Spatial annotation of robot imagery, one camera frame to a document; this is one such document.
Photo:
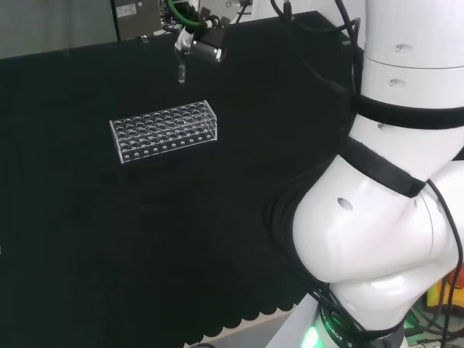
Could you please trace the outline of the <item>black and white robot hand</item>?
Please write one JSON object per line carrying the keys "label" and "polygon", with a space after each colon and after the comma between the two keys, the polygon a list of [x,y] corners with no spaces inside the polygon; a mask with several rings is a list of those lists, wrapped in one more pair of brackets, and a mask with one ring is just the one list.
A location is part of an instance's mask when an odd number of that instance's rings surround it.
{"label": "black and white robot hand", "polygon": [[175,52],[208,62],[222,62],[225,57],[225,26],[229,23],[225,17],[209,15],[200,21],[199,27],[183,28],[174,44]]}

